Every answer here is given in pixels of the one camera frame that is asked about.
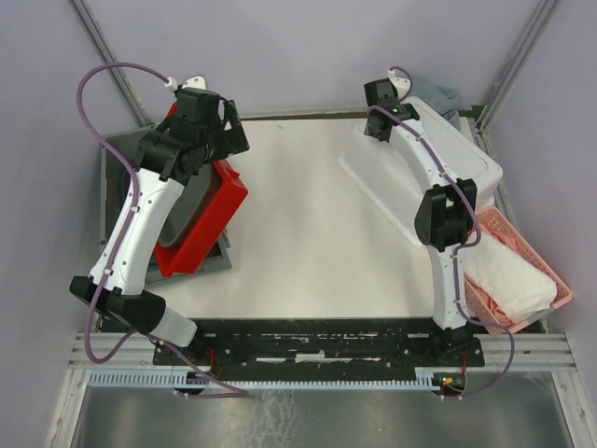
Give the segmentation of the large white plastic tub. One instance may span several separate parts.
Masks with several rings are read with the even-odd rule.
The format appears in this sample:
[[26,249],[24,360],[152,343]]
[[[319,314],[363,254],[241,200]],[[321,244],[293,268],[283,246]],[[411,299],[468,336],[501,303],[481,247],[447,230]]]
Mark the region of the large white plastic tub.
[[[475,182],[475,208],[493,204],[503,177],[501,166],[423,100],[411,96],[407,102],[420,117],[408,125],[434,150],[451,178]],[[405,238],[421,247],[415,216],[424,193],[445,183],[437,164],[417,137],[401,126],[392,129],[387,142],[366,135],[365,129],[365,122],[356,125],[352,142],[339,155],[340,166]]]

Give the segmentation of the red plastic bin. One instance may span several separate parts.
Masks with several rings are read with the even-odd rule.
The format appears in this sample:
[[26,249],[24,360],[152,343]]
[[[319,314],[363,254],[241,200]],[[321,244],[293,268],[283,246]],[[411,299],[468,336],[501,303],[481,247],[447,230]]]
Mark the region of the red plastic bin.
[[216,118],[222,113],[219,96],[184,105],[172,104],[166,118],[153,130],[151,155],[162,180],[173,180],[183,187],[204,165],[211,165],[217,186],[190,234],[178,247],[156,243],[155,258],[164,277],[192,274],[199,268],[220,234],[248,195],[227,159],[212,161],[212,139]]

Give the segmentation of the dark grey plastic tray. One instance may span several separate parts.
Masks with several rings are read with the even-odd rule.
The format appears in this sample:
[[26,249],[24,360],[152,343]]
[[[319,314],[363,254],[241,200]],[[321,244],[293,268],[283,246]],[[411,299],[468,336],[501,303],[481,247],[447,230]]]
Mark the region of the dark grey plastic tray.
[[163,247],[178,247],[188,237],[213,195],[217,181],[211,165],[193,175],[166,218],[159,237]]

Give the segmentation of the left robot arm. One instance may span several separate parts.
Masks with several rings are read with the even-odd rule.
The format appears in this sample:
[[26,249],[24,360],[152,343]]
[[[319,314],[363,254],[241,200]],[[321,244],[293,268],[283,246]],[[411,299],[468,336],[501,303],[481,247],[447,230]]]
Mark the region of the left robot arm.
[[171,113],[139,141],[130,186],[103,254],[70,292],[91,314],[174,344],[187,364],[206,341],[191,319],[146,290],[151,259],[164,277],[192,274],[248,195],[227,161],[249,143],[236,104],[220,94],[182,88]]

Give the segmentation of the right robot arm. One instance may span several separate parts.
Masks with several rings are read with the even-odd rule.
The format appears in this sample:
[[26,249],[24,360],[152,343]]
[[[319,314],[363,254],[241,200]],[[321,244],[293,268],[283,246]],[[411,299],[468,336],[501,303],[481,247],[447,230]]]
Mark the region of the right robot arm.
[[436,336],[428,354],[437,364],[449,365],[462,354],[462,344],[472,339],[466,328],[470,319],[462,298],[464,276],[458,253],[476,245],[471,231],[480,232],[475,214],[477,185],[458,178],[440,158],[425,135],[413,105],[402,104],[389,78],[364,85],[368,106],[365,135],[383,142],[406,162],[423,193],[414,216],[414,230],[428,251],[434,289],[433,320]]

